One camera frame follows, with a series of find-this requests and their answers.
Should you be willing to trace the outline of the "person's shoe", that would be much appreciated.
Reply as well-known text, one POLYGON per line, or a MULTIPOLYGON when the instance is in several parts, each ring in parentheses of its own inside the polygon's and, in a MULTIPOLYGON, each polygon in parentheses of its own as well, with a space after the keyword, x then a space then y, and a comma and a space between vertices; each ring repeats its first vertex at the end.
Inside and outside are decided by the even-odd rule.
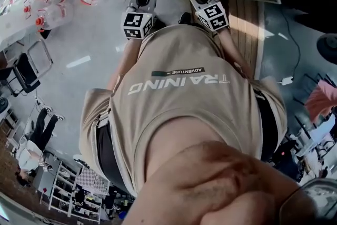
POLYGON ((159 31, 160 29, 163 29, 167 27, 167 24, 165 22, 163 22, 162 20, 160 20, 158 17, 154 18, 154 25, 152 27, 152 30, 154 32, 159 31))
POLYGON ((190 25, 191 22, 192 22, 191 14, 189 12, 184 12, 180 17, 178 24, 190 25))

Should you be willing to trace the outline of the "metal framed black folding chair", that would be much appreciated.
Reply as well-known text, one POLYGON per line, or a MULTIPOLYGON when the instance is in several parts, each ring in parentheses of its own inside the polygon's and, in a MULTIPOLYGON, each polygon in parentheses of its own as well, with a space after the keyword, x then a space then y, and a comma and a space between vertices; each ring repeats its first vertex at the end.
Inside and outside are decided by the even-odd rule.
POLYGON ((49 54, 45 42, 43 40, 37 40, 32 46, 29 47, 27 52, 22 53, 13 64, 13 72, 22 87, 20 91, 14 91, 13 96, 17 97, 22 92, 28 94, 37 89, 41 84, 39 80, 52 68, 52 65, 53 60, 49 54), (48 59, 48 67, 42 72, 38 71, 30 56, 30 51, 38 44, 42 45, 42 48, 48 59))

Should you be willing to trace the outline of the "white power strip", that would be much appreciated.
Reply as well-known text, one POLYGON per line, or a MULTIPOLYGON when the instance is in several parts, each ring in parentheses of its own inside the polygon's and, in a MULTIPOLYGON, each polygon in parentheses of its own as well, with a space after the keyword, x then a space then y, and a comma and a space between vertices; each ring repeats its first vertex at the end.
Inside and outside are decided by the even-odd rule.
POLYGON ((289 77, 285 77, 283 79, 281 79, 279 82, 277 82, 277 84, 281 84, 283 86, 285 85, 289 85, 293 82, 293 77, 289 76, 289 77))

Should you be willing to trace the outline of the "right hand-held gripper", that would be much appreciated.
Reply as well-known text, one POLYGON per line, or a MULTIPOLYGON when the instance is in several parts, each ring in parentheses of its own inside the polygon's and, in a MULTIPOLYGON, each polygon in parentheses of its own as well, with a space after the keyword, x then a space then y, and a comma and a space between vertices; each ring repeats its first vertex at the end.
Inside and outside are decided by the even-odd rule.
POLYGON ((201 23, 210 31, 216 32, 228 26, 225 9, 219 0, 190 0, 190 2, 195 10, 199 10, 196 15, 201 23))

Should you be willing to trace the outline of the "checkered calibration board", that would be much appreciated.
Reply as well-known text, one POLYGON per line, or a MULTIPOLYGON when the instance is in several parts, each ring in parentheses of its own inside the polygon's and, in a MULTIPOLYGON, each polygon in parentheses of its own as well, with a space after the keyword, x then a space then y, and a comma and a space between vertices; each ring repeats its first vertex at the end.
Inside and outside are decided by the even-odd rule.
POLYGON ((92 169, 82 168, 79 176, 76 177, 76 184, 92 194, 105 195, 107 188, 102 178, 92 169))

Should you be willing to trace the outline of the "person's right forearm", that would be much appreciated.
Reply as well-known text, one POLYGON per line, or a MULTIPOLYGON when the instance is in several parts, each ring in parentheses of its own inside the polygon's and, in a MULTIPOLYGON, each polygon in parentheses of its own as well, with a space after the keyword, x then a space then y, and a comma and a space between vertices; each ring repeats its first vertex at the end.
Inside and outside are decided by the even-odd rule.
POLYGON ((217 32, 217 35, 222 45, 226 61, 228 61, 244 78, 252 80, 252 70, 238 47, 234 44, 230 31, 224 27, 217 32))

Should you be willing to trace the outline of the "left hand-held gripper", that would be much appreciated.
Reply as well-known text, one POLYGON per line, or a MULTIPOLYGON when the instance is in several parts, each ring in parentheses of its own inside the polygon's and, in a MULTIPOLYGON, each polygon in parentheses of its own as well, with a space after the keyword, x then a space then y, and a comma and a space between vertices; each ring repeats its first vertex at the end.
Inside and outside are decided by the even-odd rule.
POLYGON ((157 0, 130 0, 129 8, 122 14, 121 29, 128 39, 143 40, 153 27, 154 16, 143 13, 133 7, 144 7, 145 10, 154 10, 157 0))

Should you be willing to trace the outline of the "black round base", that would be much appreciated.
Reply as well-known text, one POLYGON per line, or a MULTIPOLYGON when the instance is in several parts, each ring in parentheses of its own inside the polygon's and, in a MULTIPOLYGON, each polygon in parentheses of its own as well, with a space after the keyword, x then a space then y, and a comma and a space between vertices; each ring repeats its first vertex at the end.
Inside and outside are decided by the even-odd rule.
POLYGON ((319 54, 328 62, 337 65, 337 33, 327 33, 316 43, 319 54))

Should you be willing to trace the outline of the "person's eyeglasses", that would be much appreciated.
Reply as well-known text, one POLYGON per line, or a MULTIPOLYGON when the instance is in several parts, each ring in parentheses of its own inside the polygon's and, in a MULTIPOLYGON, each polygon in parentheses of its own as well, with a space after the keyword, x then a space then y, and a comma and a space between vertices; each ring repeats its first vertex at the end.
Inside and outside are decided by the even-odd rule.
POLYGON ((279 225, 337 225, 337 180, 316 178, 299 187, 280 207, 279 225))

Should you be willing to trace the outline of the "person's right shoe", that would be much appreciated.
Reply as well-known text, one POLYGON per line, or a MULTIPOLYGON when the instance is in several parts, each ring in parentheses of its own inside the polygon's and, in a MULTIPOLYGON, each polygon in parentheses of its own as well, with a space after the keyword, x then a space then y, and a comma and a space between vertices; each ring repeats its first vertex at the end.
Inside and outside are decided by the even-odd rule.
POLYGON ((180 17, 178 24, 190 25, 191 22, 192 22, 191 14, 189 12, 184 12, 180 17))

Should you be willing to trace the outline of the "person's beige shirt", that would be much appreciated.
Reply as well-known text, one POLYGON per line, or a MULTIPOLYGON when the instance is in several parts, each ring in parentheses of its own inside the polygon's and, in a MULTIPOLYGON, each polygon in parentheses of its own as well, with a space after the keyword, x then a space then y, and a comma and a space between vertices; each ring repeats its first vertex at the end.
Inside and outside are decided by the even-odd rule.
POLYGON ((79 150, 91 169, 137 196, 151 137, 161 125, 185 117, 202 121, 226 144, 260 160, 266 159, 264 139, 275 150, 287 130, 274 79, 242 77, 205 30, 179 24, 143 41, 115 92, 87 91, 79 150))

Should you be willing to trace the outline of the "black device with red light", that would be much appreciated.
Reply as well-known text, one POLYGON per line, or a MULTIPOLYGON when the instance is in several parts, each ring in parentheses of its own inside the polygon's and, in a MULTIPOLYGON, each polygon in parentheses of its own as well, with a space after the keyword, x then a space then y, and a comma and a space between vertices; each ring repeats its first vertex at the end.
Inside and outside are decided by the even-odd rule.
POLYGON ((303 168, 294 161, 292 156, 291 150, 295 146, 295 140, 281 144, 272 155, 271 162, 275 169, 299 183, 303 177, 303 168))

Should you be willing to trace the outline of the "person's left shoe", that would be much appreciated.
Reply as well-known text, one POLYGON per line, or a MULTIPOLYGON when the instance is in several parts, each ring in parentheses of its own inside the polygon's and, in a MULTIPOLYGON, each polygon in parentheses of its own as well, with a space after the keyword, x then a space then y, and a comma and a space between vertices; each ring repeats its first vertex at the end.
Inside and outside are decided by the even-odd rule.
POLYGON ((152 30, 154 32, 159 31, 160 29, 163 29, 167 27, 167 24, 165 22, 163 22, 162 20, 160 20, 158 17, 154 18, 154 25, 152 27, 152 30))

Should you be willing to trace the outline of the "group of clear water jugs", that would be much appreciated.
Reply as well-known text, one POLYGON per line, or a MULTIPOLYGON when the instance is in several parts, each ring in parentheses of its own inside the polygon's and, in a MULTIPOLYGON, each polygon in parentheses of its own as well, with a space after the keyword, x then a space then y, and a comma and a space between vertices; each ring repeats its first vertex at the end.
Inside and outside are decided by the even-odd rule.
POLYGON ((74 16, 73 4, 94 5, 98 0, 24 0, 23 12, 42 33, 69 23, 74 16))

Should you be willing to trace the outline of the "person's left forearm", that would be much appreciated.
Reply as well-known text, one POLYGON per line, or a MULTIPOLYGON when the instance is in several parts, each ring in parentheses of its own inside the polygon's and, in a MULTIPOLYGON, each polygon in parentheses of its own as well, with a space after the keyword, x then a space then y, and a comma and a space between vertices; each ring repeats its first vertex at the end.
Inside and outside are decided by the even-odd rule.
POLYGON ((135 65, 142 45, 142 40, 130 39, 124 48, 123 56, 116 71, 112 74, 107 89, 115 92, 124 76, 135 65))

